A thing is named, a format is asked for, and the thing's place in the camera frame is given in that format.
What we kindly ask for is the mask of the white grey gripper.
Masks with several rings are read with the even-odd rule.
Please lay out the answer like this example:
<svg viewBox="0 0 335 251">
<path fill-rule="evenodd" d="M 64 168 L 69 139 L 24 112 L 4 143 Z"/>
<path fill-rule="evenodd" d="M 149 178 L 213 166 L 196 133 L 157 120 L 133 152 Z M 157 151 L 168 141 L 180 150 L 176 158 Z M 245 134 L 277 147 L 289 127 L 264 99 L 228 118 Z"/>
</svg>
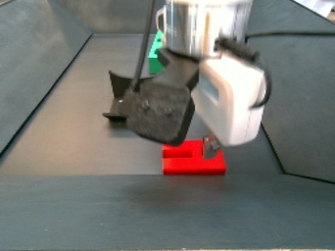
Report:
<svg viewBox="0 0 335 251">
<path fill-rule="evenodd" d="M 199 64 L 192 98 L 196 113 L 215 134 L 203 137 L 205 160 L 216 157 L 220 143 L 236 146 L 256 137 L 263 106 L 255 104 L 264 92 L 264 71 L 233 55 L 223 53 L 220 59 L 207 59 Z"/>
</svg>

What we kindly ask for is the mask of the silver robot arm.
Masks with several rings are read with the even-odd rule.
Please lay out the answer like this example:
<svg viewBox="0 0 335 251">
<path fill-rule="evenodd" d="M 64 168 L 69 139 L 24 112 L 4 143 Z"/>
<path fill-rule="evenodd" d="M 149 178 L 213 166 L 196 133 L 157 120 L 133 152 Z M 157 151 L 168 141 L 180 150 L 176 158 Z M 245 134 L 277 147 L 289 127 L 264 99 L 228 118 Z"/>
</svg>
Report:
<svg viewBox="0 0 335 251">
<path fill-rule="evenodd" d="M 243 43 L 252 0 L 165 0 L 156 13 L 164 46 L 199 60 L 192 90 L 196 114 L 211 133 L 203 157 L 257 135 L 271 80 L 259 54 Z"/>
</svg>

